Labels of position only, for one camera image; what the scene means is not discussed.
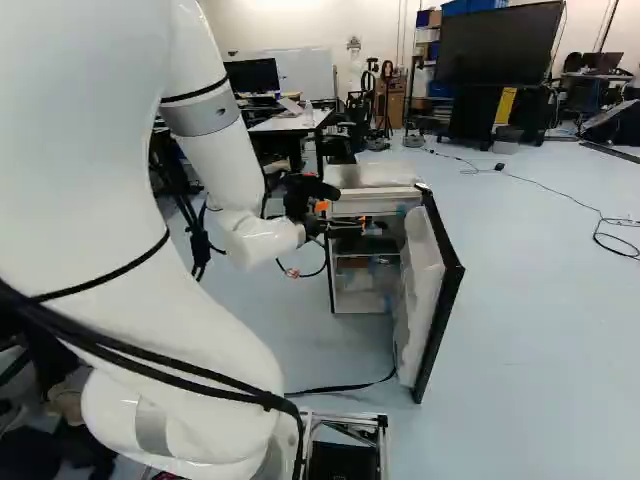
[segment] floor cable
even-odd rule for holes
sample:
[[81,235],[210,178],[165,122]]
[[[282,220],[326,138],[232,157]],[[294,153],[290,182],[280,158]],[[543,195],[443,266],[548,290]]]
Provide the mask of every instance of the floor cable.
[[[530,183],[532,185],[535,185],[549,193],[552,193],[554,195],[566,198],[567,200],[572,201],[573,203],[575,203],[576,205],[585,208],[587,210],[590,210],[594,213],[596,213],[600,218],[598,219],[598,222],[596,223],[596,226],[593,230],[593,233],[591,235],[592,240],[601,248],[611,252],[611,253],[615,253],[616,255],[619,255],[621,257],[625,257],[625,258],[629,258],[631,260],[635,260],[640,262],[640,248],[638,248],[637,245],[634,245],[633,243],[624,240],[616,235],[612,235],[610,233],[607,232],[603,232],[602,226],[603,225],[611,225],[611,226],[615,226],[615,227],[631,227],[631,228],[640,228],[640,221],[636,221],[636,220],[631,220],[629,218],[622,218],[622,217],[606,217],[603,213],[602,210],[594,207],[593,205],[589,205],[588,203],[582,202],[574,197],[572,197],[571,195],[561,192],[559,190],[553,189],[543,183],[540,183],[536,180],[532,180],[530,178],[525,178],[525,177],[521,177],[519,175],[515,175],[513,173],[509,173],[506,172],[502,169],[498,169],[497,166],[494,168],[489,168],[489,169],[480,169],[478,168],[473,162],[466,160],[464,158],[460,158],[457,157],[455,155],[445,155],[443,153],[439,153],[436,152],[433,149],[429,149],[429,148],[424,148],[424,150],[426,150],[427,152],[431,153],[432,155],[437,155],[439,157],[445,157],[445,158],[450,158],[453,160],[457,160],[459,162],[462,162],[466,165],[468,165],[470,168],[469,169],[465,169],[465,170],[460,170],[460,174],[462,175],[479,175],[479,174],[483,174],[483,173],[494,173],[494,174],[500,174],[500,175],[504,175],[506,177],[512,178],[514,180],[517,181],[521,181],[521,182],[526,182],[526,183]],[[628,251],[625,252],[623,251],[621,248],[614,248],[614,246],[612,246],[611,244],[607,244],[607,241],[612,241],[612,242],[617,242],[619,244],[619,246],[621,248],[627,248]]]

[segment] silver band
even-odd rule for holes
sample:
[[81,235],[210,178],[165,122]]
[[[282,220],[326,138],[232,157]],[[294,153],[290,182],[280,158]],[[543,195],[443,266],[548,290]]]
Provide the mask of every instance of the silver band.
[[167,416],[164,410],[144,398],[138,400],[136,410],[136,439],[147,453],[173,457],[167,442]]
[[227,88],[206,100],[172,107],[160,105],[160,115],[167,127],[181,137],[199,137],[227,128],[240,116],[231,89]]

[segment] orange part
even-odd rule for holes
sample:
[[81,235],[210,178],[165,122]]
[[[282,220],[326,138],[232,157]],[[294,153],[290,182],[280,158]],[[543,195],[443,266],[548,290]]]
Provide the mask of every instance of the orange part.
[[329,210],[329,200],[319,200],[313,207],[315,213],[326,212]]

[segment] white wall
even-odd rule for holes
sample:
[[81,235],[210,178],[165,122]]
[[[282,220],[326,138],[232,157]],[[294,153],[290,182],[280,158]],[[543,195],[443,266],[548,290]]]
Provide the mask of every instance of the white wall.
[[[398,7],[402,5],[400,42],[404,35],[405,65],[410,64],[415,12],[420,0],[199,0],[221,50],[254,51],[305,46],[329,47],[338,67],[341,96],[348,90],[352,35],[362,40],[360,58],[369,56],[396,63]],[[510,0],[511,5],[540,0]],[[442,0],[423,0],[422,7]],[[590,52],[598,38],[609,0],[567,0],[567,24],[556,56],[558,73],[567,54]],[[640,62],[640,0],[620,0],[605,50],[623,51],[621,66],[638,71]],[[402,49],[398,52],[402,59]]]
[[640,74],[640,1],[620,0],[609,36],[604,44],[605,52],[624,52],[620,67],[636,75]]
[[[396,64],[398,7],[405,17],[405,64],[410,63],[419,0],[199,0],[223,51],[254,51],[306,46],[329,47],[338,67],[341,96],[348,90],[346,44],[362,40],[361,59],[378,57]],[[442,1],[423,0],[439,5]]]
[[[510,0],[509,5],[536,3],[540,0]],[[571,52],[594,50],[602,19],[609,0],[567,0],[567,24],[554,64],[554,73],[562,69],[564,59]],[[640,1],[620,0],[604,51],[625,52],[620,66],[638,71],[640,62]]]

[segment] yellow object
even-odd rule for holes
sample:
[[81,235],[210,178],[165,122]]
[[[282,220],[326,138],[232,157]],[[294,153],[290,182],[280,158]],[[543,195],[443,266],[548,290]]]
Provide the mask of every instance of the yellow object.
[[517,88],[508,87],[502,89],[502,97],[498,104],[498,111],[496,112],[496,120],[494,123],[506,125],[509,123],[509,116],[511,115],[511,109],[513,108],[513,102],[516,99]]

